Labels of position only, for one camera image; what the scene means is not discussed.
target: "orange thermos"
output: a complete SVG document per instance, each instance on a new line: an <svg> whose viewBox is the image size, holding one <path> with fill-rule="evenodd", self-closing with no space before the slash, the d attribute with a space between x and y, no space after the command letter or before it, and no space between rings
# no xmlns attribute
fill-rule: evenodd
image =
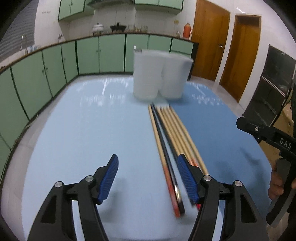
<svg viewBox="0 0 296 241"><path fill-rule="evenodd" d="M189 39L190 37L190 32L191 32L191 26L189 23L187 23L184 26L184 31L183 31L183 38Z"/></svg>

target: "white wall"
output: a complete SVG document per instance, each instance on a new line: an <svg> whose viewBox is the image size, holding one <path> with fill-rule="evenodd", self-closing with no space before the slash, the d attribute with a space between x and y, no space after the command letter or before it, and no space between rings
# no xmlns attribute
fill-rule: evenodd
<svg viewBox="0 0 296 241"><path fill-rule="evenodd" d="M69 23L58 22L61 0L40 0L35 21L35 45L41 47L58 42L59 34L69 39Z"/></svg>
<svg viewBox="0 0 296 241"><path fill-rule="evenodd" d="M261 35L255 64L239 101L239 104L246 109L259 83L263 72L268 45L280 49L292 58L296 59L296 43L290 32L279 18L279 16L263 0L210 0L230 12L229 32L222 62L218 71L216 82L220 82L228 52L230 49L231 38L234 28L236 14L250 14L261 16Z"/></svg>
<svg viewBox="0 0 296 241"><path fill-rule="evenodd" d="M105 26L105 30L110 31L110 26L120 22L123 25L148 26L148 31L152 33L175 35L179 30L183 34L184 25L189 22L194 23L196 0L184 0L183 11L178 15L164 12L139 11L133 5L121 4L105 7L96 10L93 16L87 16L70 22L70 39L85 37L92 34L92 27L96 23Z"/></svg>

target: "blue tabletop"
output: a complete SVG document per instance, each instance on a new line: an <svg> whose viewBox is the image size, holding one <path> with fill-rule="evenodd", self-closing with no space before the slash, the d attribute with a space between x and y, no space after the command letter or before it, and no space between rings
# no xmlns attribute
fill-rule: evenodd
<svg viewBox="0 0 296 241"><path fill-rule="evenodd" d="M168 105L161 97L156 104ZM241 180L262 215L269 200L270 165L255 139L235 126L236 117L208 88L188 83L170 102L188 129L207 168L218 181ZM148 113L133 96L132 77L94 77L69 86L48 118L34 148L22 196L28 237L36 214L56 181L76 183L116 154L119 169L109 197L97 206L110 240L187 240L197 217L172 158L186 214L176 219ZM78 240L84 240L73 202ZM219 240L218 214L213 240Z"/></svg>

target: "brown countertop edge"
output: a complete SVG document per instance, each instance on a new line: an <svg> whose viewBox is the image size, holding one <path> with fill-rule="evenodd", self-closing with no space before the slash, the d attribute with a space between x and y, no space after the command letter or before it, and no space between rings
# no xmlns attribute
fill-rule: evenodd
<svg viewBox="0 0 296 241"><path fill-rule="evenodd" d="M14 64L16 64L17 62L21 61L22 59L30 56L30 55L33 55L35 53L38 53L40 51L42 51L43 49L47 49L47 48L50 48L50 47L54 47L54 46L57 46L57 45L60 45L60 44L64 44L64 43L69 43L69 42L74 42L76 40L81 40L81 39L88 39L88 38L92 38L92 37L99 37L99 36L106 36L106 35L114 35L114 34L146 34L146 35L155 35L155 36L163 36L163 37L169 37L169 38L174 38L174 39L180 39L180 40L184 40L184 41L187 41L187 42L191 42L191 43L196 43L196 42L193 42L189 39L184 39L184 38L176 38L174 36L171 36L171 35L166 35L166 34L154 34L154 33L142 33L142 32L124 32L124 33L108 33L108 34L96 34L96 35L91 35L91 36L87 36L87 37L81 37L81 38L77 38L77 39L71 39L71 40L66 40L66 41L63 41L63 42L60 42L60 43L54 43L54 44L51 44L51 45L48 45L48 46L45 46L45 47L42 47L36 51L33 51L27 55L24 55L20 58L18 58L17 60L11 62L9 65L3 67L1 70L0 70L0 74L2 74L5 70L9 69L11 66L13 66Z"/></svg>

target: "gray floor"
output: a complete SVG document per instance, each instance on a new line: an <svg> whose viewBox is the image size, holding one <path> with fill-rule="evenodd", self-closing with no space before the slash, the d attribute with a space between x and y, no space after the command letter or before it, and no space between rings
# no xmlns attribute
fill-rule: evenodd
<svg viewBox="0 0 296 241"><path fill-rule="evenodd" d="M74 83L77 81L84 81L93 78L94 76L80 77L76 79ZM191 80L207 86L217 96L219 96L226 105L228 105L228 107L237 117L242 116L244 112L243 108L222 86L215 83L214 81L198 77L192 77ZM12 157L5 176L1 197L1 214L8 226L14 232L15 236L20 241L25 240L23 229L20 228L22 227L21 200L28 163L38 137L49 115L66 90L67 88L38 116L38 118L28 128Z"/></svg>

